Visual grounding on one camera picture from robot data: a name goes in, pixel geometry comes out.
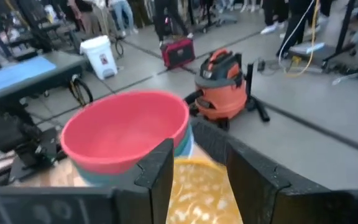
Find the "white bucket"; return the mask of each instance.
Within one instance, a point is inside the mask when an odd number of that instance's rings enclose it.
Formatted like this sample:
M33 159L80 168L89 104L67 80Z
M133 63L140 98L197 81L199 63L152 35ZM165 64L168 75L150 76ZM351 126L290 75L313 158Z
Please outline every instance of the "white bucket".
M85 53L100 80L118 73L110 40L106 35L82 42L80 52Z

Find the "pink bowl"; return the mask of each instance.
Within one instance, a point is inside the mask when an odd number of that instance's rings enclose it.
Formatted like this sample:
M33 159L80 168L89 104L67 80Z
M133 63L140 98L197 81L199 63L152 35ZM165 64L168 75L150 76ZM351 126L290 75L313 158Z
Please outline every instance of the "pink bowl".
M163 91L132 91L103 98L74 115L63 128L61 144L83 169L119 174L166 138L177 147L188 120L181 98Z

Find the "blue mat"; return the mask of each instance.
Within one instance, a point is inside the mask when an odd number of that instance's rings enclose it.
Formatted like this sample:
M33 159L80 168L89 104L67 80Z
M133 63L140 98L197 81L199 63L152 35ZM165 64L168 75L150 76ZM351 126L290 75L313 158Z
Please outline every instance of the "blue mat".
M3 68L0 70L0 90L23 82L26 79L37 77L55 68L56 65L43 56L34 57L17 65Z

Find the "shop vacuum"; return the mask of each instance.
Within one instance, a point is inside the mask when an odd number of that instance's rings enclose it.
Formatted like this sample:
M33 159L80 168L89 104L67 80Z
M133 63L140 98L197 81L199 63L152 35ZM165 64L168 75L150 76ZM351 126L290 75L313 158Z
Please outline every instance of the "shop vacuum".
M201 65L196 75L196 91L185 98L190 106L190 114L204 116L214 121L218 127L228 131L229 120L244 108L256 109L263 122L270 117L263 104L251 93L254 64L247 65L247 73L242 72L242 55L226 49L212 53Z

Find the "gray floor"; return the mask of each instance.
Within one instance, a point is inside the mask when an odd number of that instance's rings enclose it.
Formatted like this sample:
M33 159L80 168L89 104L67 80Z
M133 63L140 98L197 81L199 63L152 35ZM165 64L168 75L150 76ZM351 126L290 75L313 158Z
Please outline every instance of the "gray floor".
M227 47L243 53L244 63L259 57L273 59L280 39L261 36L263 17L245 12L234 25L211 30L195 39L197 60L186 67L197 71L208 52ZM156 35L151 27L126 39L124 66L116 77L104 82L87 74L95 98L131 90L159 89L186 96L194 90L193 75L184 69L165 71ZM326 129L358 141L358 80L336 86L335 77L305 73L287 78L281 70L273 75L254 75L254 95L261 100L307 119ZM78 110L67 90L53 90L48 98L29 102L29 111L44 118L42 128L66 123ZM273 111L264 124L257 113L240 114L231 122L230 133L262 154L330 189L358 188L358 151Z

